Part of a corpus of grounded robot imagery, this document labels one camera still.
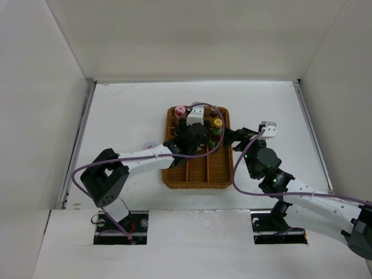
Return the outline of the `red green sauce bottle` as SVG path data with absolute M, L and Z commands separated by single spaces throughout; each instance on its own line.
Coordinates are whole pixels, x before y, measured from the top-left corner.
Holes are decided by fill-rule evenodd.
M 221 140 L 223 132 L 223 121 L 222 119 L 216 118 L 213 121 L 212 128 L 209 133 L 209 148 L 214 149 Z

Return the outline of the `brown cap yellow oil bottle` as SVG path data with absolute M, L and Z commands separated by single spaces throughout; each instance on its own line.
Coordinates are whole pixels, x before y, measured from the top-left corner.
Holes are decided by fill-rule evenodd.
M 218 111 L 215 108 L 213 108 L 213 107 L 210 107 L 210 113 L 209 113 L 209 115 L 210 115 L 212 121 L 214 121 L 215 119 L 218 119 L 219 118 Z

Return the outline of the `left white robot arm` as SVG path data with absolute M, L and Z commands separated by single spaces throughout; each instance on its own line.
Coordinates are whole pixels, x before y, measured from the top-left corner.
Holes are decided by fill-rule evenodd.
M 120 193 L 127 179 L 148 171 L 185 165 L 198 148 L 207 144 L 209 128 L 208 120 L 191 125 L 182 123 L 175 129 L 176 137 L 154 148 L 131 153 L 105 149 L 94 160 L 94 163 L 105 163 L 86 168 L 80 180 L 96 207 L 108 212 L 112 227 L 125 231 L 130 226 L 130 211 Z

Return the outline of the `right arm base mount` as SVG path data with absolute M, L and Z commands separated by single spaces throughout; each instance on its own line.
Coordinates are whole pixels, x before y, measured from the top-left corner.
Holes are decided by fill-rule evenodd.
M 278 201 L 272 209 L 251 210 L 253 240 L 256 245 L 307 244 L 306 231 L 284 220 L 290 204 Z

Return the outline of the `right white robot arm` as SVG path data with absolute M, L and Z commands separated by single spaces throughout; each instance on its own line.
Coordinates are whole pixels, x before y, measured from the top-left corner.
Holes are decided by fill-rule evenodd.
M 276 230 L 286 226 L 313 230 L 346 245 L 358 256 L 371 260 L 371 202 L 345 195 L 327 194 L 281 170 L 281 159 L 266 140 L 276 136 L 275 123 L 263 122 L 259 131 L 224 130 L 224 146 L 237 146 L 249 176 L 258 180 L 258 196 L 275 198 L 270 223 Z

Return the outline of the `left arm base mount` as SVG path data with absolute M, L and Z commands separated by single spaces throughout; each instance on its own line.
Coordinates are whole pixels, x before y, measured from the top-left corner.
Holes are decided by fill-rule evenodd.
M 132 239 L 129 239 L 108 218 L 104 212 L 98 212 L 91 218 L 95 226 L 94 245 L 146 245 L 149 227 L 148 211 L 132 211 L 119 224 L 127 231 Z

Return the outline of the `pink cap spice jar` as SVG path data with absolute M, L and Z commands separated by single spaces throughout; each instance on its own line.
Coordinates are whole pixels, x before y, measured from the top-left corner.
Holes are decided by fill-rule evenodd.
M 186 119 L 186 107 L 185 106 L 176 106 L 174 109 L 175 121 L 174 124 L 179 125 L 180 120 Z

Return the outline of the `small red label white jar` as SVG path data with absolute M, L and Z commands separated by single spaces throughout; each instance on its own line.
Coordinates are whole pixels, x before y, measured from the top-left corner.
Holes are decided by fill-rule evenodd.
M 143 146 L 143 149 L 144 150 L 147 150 L 147 149 L 152 149 L 152 148 L 156 148 L 159 144 L 155 143 L 155 142 L 146 142 Z

